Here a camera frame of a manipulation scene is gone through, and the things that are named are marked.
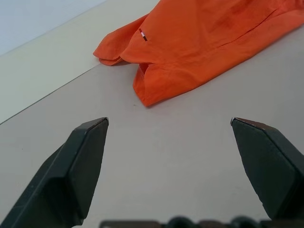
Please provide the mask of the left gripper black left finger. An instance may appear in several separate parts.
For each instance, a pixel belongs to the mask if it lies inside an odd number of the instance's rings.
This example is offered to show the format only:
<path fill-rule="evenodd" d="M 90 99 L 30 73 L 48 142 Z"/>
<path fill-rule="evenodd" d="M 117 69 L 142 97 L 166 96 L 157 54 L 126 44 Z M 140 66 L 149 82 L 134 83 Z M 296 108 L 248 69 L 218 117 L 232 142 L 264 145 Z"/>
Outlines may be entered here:
<path fill-rule="evenodd" d="M 99 179 L 109 126 L 81 124 L 40 166 L 0 228 L 73 228 L 87 218 Z"/>

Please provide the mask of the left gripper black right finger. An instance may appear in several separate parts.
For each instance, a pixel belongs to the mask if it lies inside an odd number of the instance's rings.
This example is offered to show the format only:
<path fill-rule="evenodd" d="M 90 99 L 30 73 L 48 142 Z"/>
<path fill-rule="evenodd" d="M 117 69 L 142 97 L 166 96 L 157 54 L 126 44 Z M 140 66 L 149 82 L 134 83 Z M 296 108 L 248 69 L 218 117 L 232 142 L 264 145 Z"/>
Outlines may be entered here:
<path fill-rule="evenodd" d="M 271 219 L 304 219 L 304 155 L 276 128 L 242 118 L 230 125 L 245 173 Z"/>

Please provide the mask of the orange shorts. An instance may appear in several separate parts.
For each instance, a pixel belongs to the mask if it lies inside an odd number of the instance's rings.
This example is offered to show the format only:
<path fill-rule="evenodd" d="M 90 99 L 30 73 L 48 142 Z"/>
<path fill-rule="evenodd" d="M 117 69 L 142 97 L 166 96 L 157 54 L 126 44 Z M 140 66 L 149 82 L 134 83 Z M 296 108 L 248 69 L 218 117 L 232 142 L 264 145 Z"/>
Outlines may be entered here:
<path fill-rule="evenodd" d="M 101 64 L 138 64 L 133 88 L 146 107 L 191 91 L 304 25 L 304 0 L 160 0 L 107 34 Z"/>

